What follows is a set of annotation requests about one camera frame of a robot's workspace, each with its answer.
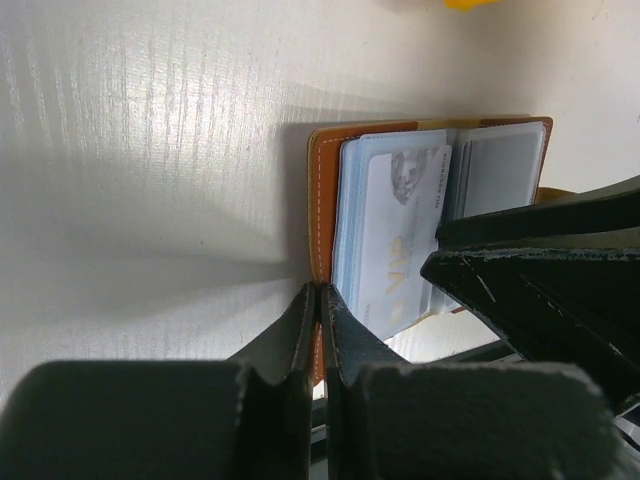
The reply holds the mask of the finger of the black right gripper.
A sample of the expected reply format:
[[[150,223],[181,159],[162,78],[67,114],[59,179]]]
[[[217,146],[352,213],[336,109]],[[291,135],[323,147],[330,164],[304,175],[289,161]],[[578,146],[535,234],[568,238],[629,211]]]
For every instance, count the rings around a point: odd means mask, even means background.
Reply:
[[[617,414],[638,405],[638,249],[441,250],[421,274],[525,359],[578,366]]]
[[[442,248],[554,235],[589,234],[639,225],[639,178],[538,204],[450,221],[436,238]]]

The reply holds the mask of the white VIP card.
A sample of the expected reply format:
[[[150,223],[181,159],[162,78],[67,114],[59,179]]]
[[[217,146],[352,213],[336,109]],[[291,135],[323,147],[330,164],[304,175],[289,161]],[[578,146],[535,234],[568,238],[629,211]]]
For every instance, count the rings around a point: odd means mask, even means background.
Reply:
[[[451,147],[380,154],[371,159],[365,196],[356,316],[386,340],[432,307],[420,274],[437,248]]]

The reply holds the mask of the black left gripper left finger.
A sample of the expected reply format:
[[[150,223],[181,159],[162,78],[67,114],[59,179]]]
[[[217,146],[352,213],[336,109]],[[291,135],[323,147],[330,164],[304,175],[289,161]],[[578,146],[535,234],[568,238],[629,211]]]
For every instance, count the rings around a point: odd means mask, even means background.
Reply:
[[[225,360],[33,368],[1,415],[5,479],[304,479],[316,290]]]

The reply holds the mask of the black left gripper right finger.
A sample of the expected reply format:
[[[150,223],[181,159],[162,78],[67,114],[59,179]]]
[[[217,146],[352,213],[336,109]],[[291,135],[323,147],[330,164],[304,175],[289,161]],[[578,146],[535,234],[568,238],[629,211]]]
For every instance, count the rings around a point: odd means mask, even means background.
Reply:
[[[600,388],[558,363],[412,364],[320,291],[333,479],[621,479]]]

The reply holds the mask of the brown leather card holder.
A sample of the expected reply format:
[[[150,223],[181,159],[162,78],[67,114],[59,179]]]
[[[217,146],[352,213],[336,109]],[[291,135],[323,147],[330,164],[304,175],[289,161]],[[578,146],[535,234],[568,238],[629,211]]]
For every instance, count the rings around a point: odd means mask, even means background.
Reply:
[[[334,285],[360,320],[356,313],[363,217],[373,157],[441,145],[451,147],[437,231],[451,220],[532,204],[540,189],[552,129],[553,121],[548,116],[507,116],[347,124],[313,132],[308,143],[308,231],[313,279],[319,284]],[[440,244],[436,231],[437,250]],[[455,300],[430,285],[430,311],[404,330],[427,317],[460,310]]]

